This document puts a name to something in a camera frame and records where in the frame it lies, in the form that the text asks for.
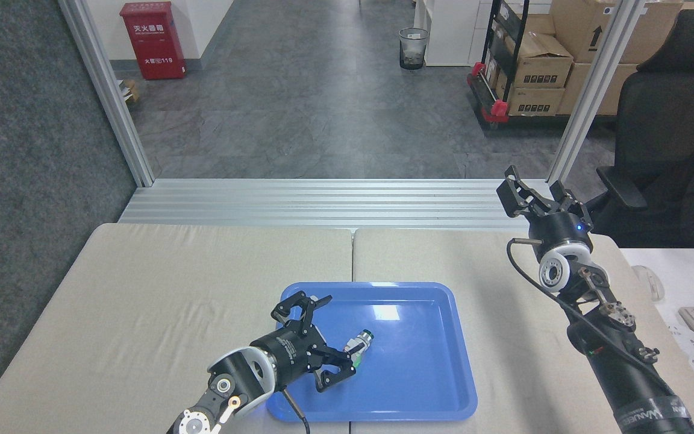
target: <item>white cabinet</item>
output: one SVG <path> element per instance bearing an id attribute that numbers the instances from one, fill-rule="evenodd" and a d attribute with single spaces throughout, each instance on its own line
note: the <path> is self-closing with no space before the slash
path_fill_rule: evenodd
<path id="1" fill-rule="evenodd" d="M 507 0 L 517 14 L 524 10 L 519 0 Z M 547 14 L 551 0 L 532 0 L 529 13 Z M 473 66 L 481 60 L 487 38 L 490 0 L 416 0 L 414 27 L 430 32 L 427 66 Z"/>

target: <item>trash can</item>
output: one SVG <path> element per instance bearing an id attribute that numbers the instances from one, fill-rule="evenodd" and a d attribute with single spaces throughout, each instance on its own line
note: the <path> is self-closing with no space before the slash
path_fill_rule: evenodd
<path id="1" fill-rule="evenodd" d="M 170 2 L 125 3 L 119 16 L 125 20 L 144 79 L 184 78 L 187 66 Z"/>
<path id="2" fill-rule="evenodd" d="M 400 36 L 400 67 L 419 69 L 425 63 L 425 48 L 430 33 L 423 28 L 408 27 L 398 32 Z"/>

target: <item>arrow symbol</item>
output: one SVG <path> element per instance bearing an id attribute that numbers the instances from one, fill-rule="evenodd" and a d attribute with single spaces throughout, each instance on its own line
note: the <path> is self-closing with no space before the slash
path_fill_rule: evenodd
<path id="1" fill-rule="evenodd" d="M 596 30 L 593 31 L 593 39 L 590 39 L 590 46 L 596 46 L 596 43 L 598 42 L 598 37 L 601 35 L 602 32 L 604 32 L 604 30 L 601 30 L 601 26 L 597 27 Z"/>

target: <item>mesh wastebasket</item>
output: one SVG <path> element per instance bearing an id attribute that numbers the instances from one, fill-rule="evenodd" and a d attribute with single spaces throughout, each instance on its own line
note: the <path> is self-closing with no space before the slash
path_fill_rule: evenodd
<path id="1" fill-rule="evenodd" d="M 423 28 L 408 27 L 398 32 L 400 36 L 399 60 L 403 69 L 419 69 L 425 63 L 425 48 L 430 33 Z"/>

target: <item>gray carpet wall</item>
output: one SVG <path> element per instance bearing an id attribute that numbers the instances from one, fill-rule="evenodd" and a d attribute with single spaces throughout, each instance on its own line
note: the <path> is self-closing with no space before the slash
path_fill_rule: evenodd
<path id="1" fill-rule="evenodd" d="M 135 187 L 57 2 L 0 1 L 0 376 Z"/>

